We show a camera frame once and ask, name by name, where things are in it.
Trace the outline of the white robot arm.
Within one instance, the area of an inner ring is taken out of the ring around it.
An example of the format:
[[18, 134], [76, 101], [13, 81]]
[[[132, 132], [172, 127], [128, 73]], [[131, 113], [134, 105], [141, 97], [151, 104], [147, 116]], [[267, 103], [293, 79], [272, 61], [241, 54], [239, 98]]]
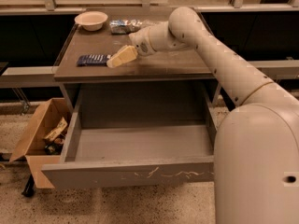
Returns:
[[299, 224], [299, 101], [220, 42], [191, 8], [130, 39], [108, 67], [188, 46], [235, 104], [214, 144], [216, 224]]

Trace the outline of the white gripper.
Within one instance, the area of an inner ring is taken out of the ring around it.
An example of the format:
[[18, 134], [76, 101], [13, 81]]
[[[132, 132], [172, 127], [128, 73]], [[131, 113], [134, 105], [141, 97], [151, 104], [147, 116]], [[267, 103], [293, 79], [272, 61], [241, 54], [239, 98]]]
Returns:
[[135, 60], [137, 53], [141, 56], [150, 56], [155, 53], [150, 43], [149, 27], [140, 29], [135, 33], [130, 33], [129, 38], [132, 46], [125, 45], [119, 49], [118, 52], [107, 61], [109, 68], [115, 68]]

